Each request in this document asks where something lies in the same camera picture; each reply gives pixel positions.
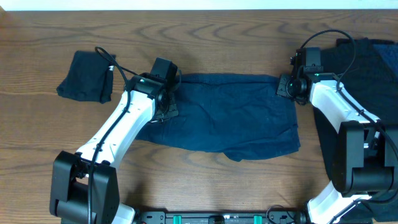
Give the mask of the dark blue shorts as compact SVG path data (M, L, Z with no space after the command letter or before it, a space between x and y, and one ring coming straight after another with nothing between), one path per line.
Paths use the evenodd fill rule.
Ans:
M295 105L277 96L269 75L192 73L175 91L178 116L147 123L139 140L191 151L223 153L233 161L297 152Z

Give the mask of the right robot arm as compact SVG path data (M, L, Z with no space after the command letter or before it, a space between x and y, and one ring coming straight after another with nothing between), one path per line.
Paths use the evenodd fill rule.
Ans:
M338 223L358 205L397 200L396 124L368 112L334 73L283 74L276 93L312 104L336 135L330 182L295 223Z

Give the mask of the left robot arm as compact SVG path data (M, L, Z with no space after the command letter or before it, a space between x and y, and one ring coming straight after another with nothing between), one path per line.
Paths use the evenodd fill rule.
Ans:
M136 210L120 201L117 170L139 131L170 109L175 75L143 73L129 80L119 104L76 153L53 162L50 213L62 223L133 223Z

